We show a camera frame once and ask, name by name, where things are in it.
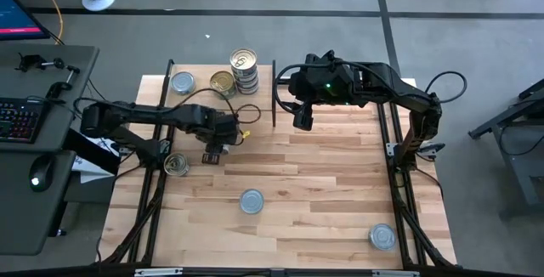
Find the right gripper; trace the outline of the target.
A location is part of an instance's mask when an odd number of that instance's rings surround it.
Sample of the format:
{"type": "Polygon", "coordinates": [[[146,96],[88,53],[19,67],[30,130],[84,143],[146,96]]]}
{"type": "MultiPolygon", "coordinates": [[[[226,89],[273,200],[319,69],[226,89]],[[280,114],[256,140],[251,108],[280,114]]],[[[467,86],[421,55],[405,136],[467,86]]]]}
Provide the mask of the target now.
{"type": "MultiPolygon", "coordinates": [[[[326,105],[353,103],[354,72],[341,64],[333,50],[323,55],[307,54],[304,67],[292,74],[292,95],[303,102],[326,105]]],[[[310,131],[313,126],[313,105],[294,103],[295,128],[310,131]]]]}

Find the black computer mouse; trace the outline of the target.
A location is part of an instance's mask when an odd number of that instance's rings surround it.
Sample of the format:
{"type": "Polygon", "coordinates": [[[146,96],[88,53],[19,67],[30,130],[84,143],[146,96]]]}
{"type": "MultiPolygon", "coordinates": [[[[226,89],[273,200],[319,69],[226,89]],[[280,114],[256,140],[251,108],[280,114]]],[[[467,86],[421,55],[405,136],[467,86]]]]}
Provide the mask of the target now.
{"type": "Polygon", "coordinates": [[[29,183],[34,192],[43,192],[53,181],[55,157],[41,155],[32,164],[29,171],[29,183]]]}

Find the wooden shelf with black legs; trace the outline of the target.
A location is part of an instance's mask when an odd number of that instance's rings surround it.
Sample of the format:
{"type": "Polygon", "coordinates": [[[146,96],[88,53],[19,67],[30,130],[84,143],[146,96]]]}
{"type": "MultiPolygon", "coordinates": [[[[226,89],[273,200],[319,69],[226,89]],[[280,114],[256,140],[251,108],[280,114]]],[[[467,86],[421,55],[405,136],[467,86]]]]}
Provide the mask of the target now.
{"type": "MultiPolygon", "coordinates": [[[[244,95],[237,93],[229,99],[234,109],[245,104],[256,105],[262,112],[259,123],[264,122],[273,127],[275,103],[272,101],[272,65],[258,65],[258,90],[254,94],[244,95]]],[[[189,72],[195,79],[195,91],[210,87],[210,79],[214,73],[228,71],[230,65],[181,65],[174,64],[170,69],[170,77],[175,77],[181,72],[189,72]]],[[[206,105],[218,110],[229,110],[227,103],[212,91],[203,91],[188,100],[189,104],[206,105]]]]}

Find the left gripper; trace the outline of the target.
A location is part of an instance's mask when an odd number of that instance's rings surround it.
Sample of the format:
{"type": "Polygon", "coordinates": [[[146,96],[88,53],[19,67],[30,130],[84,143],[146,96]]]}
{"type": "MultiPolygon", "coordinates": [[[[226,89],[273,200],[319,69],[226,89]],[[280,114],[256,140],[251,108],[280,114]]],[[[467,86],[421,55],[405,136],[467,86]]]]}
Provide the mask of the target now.
{"type": "Polygon", "coordinates": [[[189,133],[206,143],[201,158],[202,164],[218,165],[221,156],[221,144],[235,144],[240,133],[238,116],[215,110],[205,106],[200,107],[199,124],[192,125],[189,133]]]}

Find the monitor with pink bar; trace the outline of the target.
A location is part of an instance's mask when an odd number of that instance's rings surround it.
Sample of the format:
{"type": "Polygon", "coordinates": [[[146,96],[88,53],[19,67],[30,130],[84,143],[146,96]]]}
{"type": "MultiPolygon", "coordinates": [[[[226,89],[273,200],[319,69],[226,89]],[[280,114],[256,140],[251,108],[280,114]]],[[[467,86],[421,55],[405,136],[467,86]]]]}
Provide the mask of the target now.
{"type": "Polygon", "coordinates": [[[0,41],[49,38],[48,31],[19,0],[0,0],[0,41]]]}

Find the black desk clamp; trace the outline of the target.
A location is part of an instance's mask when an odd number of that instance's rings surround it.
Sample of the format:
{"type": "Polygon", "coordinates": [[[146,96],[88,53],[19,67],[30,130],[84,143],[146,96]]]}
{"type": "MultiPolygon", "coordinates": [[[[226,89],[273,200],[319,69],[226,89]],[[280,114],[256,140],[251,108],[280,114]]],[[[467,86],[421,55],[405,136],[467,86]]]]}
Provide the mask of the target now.
{"type": "Polygon", "coordinates": [[[19,56],[20,62],[16,67],[17,71],[27,72],[30,69],[45,70],[48,67],[55,67],[57,69],[65,68],[65,62],[61,58],[54,58],[52,61],[47,61],[39,54],[19,54],[19,56]]]}
{"type": "Polygon", "coordinates": [[[50,86],[46,94],[47,100],[53,102],[63,102],[63,99],[60,98],[61,93],[63,91],[70,91],[72,89],[71,80],[75,75],[78,75],[81,70],[72,65],[68,65],[66,69],[70,72],[68,77],[64,82],[55,82],[50,86]]]}

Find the backlit black keyboard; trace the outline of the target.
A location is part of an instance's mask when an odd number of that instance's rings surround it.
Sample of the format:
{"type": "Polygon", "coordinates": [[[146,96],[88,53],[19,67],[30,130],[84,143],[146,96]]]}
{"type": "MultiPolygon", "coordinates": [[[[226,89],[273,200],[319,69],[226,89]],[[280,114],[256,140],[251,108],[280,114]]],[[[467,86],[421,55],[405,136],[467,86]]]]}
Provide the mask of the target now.
{"type": "Polygon", "coordinates": [[[0,142],[33,144],[48,110],[38,99],[0,98],[0,142]]]}

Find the silver edge bracket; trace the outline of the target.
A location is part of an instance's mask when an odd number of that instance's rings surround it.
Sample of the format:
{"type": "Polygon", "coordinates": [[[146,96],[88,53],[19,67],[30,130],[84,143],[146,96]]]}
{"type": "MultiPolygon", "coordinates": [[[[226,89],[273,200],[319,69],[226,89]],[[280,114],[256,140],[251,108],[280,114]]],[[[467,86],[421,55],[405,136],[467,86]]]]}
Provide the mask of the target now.
{"type": "Polygon", "coordinates": [[[372,270],[372,277],[421,277],[419,272],[405,270],[372,270]]]}
{"type": "Polygon", "coordinates": [[[169,277],[183,274],[182,268],[147,268],[136,269],[133,277],[169,277]]]}

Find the black metal stand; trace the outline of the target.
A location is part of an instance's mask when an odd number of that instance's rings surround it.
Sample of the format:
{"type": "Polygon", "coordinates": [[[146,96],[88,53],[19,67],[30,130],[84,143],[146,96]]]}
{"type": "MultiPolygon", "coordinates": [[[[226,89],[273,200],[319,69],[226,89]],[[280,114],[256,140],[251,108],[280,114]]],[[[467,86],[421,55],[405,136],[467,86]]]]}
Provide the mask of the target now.
{"type": "Polygon", "coordinates": [[[501,213],[504,219],[544,214],[544,79],[526,88],[518,101],[468,132],[471,139],[490,133],[516,178],[524,203],[501,213]]]}

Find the grey side desk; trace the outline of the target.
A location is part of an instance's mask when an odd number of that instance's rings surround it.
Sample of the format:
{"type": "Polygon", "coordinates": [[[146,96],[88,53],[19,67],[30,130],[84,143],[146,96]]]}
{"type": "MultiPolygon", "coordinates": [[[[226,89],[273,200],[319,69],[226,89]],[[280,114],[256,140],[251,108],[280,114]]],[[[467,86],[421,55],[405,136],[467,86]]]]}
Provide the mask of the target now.
{"type": "Polygon", "coordinates": [[[73,101],[83,95],[98,55],[99,49],[93,46],[0,43],[0,99],[43,98],[55,82],[72,85],[59,95],[65,104],[51,107],[33,144],[0,142],[0,255],[34,256],[43,249],[77,157],[75,150],[65,147],[73,101]],[[33,54],[48,61],[61,58],[80,72],[71,76],[68,70],[54,67],[18,71],[20,57],[33,54]],[[31,166],[43,155],[54,158],[52,183],[35,192],[31,166]]]}

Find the black flat box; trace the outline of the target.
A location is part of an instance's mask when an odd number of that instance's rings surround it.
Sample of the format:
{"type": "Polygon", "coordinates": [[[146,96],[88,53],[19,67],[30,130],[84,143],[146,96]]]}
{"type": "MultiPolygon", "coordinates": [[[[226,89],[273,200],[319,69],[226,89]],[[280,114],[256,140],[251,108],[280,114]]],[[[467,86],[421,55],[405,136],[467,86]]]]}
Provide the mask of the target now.
{"type": "Polygon", "coordinates": [[[103,149],[71,128],[65,137],[62,149],[72,150],[82,159],[87,160],[114,175],[117,174],[121,164],[120,157],[103,149]]]}

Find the white paper sheet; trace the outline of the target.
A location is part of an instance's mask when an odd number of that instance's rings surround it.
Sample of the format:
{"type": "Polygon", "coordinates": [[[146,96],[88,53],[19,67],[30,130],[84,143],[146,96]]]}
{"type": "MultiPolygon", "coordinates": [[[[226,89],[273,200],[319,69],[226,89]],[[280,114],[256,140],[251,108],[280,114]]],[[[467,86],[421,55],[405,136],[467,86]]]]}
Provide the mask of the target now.
{"type": "MultiPolygon", "coordinates": [[[[103,149],[108,150],[110,153],[120,157],[118,150],[114,149],[113,142],[111,140],[107,138],[89,138],[89,137],[86,137],[86,138],[92,141],[93,143],[99,145],[103,149]]],[[[81,179],[82,184],[93,181],[95,179],[102,179],[102,178],[115,176],[114,174],[107,172],[101,169],[100,167],[97,167],[93,163],[82,159],[80,156],[77,155],[77,153],[76,153],[76,159],[74,160],[72,164],[72,170],[79,172],[82,175],[82,179],[81,179]]]]}

